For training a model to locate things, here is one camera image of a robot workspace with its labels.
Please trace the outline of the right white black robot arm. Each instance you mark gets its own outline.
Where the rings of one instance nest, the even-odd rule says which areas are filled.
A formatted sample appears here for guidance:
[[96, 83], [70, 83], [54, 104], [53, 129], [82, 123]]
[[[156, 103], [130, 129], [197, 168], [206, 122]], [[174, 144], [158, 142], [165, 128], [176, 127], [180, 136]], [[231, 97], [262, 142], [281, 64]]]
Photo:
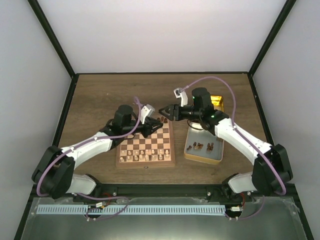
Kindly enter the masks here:
[[272, 193], [284, 196], [285, 184], [293, 178], [293, 172], [286, 149], [260, 140], [238, 125], [225, 112], [215, 109], [211, 94], [204, 87], [192, 90], [192, 104], [188, 104], [184, 90], [174, 91], [181, 102], [169, 104], [159, 113], [170, 121], [191, 120], [198, 122], [202, 129], [232, 145], [253, 165], [248, 173], [236, 173], [225, 179], [223, 198], [236, 200], [243, 192], [259, 192], [264, 196]]

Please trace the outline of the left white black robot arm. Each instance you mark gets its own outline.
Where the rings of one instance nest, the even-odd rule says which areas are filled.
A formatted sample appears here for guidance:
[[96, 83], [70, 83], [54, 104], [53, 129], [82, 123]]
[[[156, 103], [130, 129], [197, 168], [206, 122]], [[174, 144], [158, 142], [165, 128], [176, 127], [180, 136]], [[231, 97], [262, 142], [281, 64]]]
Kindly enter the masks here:
[[74, 194], [91, 202], [101, 200], [99, 181], [89, 174], [75, 174], [75, 169], [89, 159], [115, 149], [129, 135], [140, 133], [146, 138], [162, 128], [163, 123], [151, 117], [154, 111], [147, 104], [139, 106], [135, 114], [131, 106], [121, 105], [114, 117], [92, 137], [67, 147], [48, 147], [31, 177], [37, 195], [58, 199], [65, 194]]

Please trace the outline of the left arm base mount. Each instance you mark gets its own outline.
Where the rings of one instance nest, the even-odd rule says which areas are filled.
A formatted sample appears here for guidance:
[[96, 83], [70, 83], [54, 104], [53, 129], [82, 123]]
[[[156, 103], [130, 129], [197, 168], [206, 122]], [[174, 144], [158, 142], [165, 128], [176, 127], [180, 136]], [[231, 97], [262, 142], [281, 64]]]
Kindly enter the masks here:
[[[93, 198], [109, 198], [118, 195], [118, 187], [113, 184], [99, 184], [95, 187], [92, 193], [89, 194]], [[97, 200], [85, 198], [83, 196], [76, 195], [72, 198], [73, 202], [83, 202], [83, 203], [96, 203]]]

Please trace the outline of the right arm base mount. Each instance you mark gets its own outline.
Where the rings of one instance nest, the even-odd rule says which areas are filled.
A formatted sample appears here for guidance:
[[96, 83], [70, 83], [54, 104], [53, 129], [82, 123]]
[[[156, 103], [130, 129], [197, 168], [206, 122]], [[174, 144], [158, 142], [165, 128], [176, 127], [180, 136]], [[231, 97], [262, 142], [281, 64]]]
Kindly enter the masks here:
[[208, 199], [217, 202], [243, 202], [250, 199], [245, 193], [234, 193], [228, 184], [211, 184], [205, 187]]

